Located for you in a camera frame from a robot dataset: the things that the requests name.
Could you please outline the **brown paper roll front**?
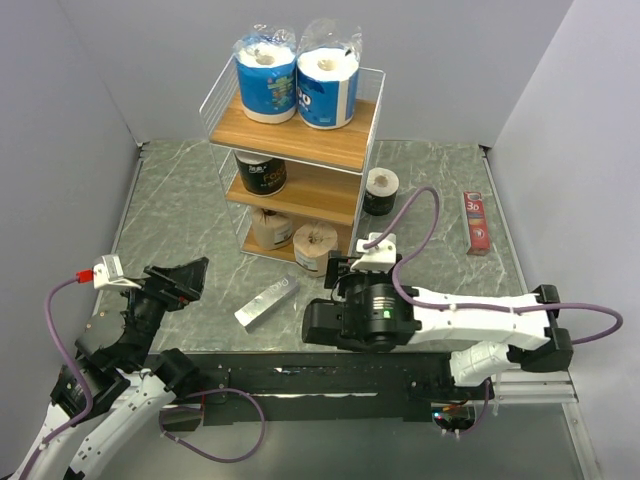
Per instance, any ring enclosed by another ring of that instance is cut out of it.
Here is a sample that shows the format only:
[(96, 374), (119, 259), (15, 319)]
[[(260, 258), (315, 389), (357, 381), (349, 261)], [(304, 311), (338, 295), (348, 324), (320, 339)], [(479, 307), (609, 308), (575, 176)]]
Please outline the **brown paper roll front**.
[(253, 207), (251, 228), (258, 246), (264, 250), (275, 250), (291, 243), (292, 219), (280, 212)]

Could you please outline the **blue paper towel roll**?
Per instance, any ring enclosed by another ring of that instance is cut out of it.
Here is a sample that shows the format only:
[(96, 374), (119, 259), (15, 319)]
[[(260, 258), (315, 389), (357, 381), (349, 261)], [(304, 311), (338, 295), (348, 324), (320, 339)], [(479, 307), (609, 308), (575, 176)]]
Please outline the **blue paper towel roll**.
[(292, 29), (256, 24), (233, 47), (245, 115), (280, 124), (296, 112), (296, 36)]
[(298, 113), (312, 128), (338, 129), (353, 118), (362, 31), (343, 29), (334, 19), (312, 21), (304, 30), (297, 50)]

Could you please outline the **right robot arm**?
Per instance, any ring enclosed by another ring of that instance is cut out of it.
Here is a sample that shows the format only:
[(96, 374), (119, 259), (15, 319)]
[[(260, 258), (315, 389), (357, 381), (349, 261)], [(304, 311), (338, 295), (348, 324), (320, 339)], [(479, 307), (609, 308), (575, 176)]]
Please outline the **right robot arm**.
[(557, 315), (545, 308), (552, 286), (517, 297), (497, 298), (498, 310), (464, 308), (466, 296), (421, 287), (396, 288), (398, 254), (359, 257), (331, 253), (325, 287), (338, 299), (312, 300), (304, 311), (301, 338), (307, 344), (362, 353), (385, 353), (431, 341), (467, 341), (450, 354), (437, 386), (456, 399), (512, 366), (533, 373), (566, 370), (574, 349)]

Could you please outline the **brown paper roll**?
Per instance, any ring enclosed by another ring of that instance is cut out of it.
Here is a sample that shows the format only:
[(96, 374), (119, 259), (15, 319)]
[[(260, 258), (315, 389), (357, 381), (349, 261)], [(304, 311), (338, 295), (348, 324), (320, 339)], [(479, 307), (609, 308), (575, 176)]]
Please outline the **brown paper roll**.
[(338, 249), (338, 233), (329, 223), (308, 222), (296, 230), (293, 247), (296, 263), (310, 276), (322, 277), (329, 253)]
[(258, 246), (264, 250), (275, 250), (291, 243), (292, 219), (280, 212), (253, 207), (251, 228)]

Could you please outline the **black paper towel roll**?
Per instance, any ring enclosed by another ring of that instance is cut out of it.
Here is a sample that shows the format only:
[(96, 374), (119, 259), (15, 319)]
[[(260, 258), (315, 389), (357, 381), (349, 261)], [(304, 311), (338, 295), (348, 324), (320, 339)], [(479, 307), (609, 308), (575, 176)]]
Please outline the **black paper towel roll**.
[(241, 181), (249, 193), (269, 196), (284, 188), (287, 170), (283, 159), (240, 150), (233, 153)]
[(368, 173), (363, 209), (373, 216), (389, 214), (395, 205), (399, 178), (392, 170), (375, 167)]

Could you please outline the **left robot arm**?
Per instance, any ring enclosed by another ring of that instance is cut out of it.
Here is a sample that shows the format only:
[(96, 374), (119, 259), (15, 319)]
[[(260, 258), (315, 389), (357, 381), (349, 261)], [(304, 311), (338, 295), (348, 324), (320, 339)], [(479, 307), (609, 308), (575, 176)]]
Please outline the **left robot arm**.
[(165, 314), (200, 300), (209, 260), (175, 267), (147, 266), (141, 278), (125, 275), (116, 254), (99, 257), (74, 282), (117, 291), (126, 307), (94, 315), (76, 340), (64, 347), (44, 302), (49, 333), (63, 357), (43, 424), (15, 479), (95, 479), (109, 460), (151, 416), (172, 401), (190, 400), (199, 369), (177, 348), (156, 357), (149, 351)]

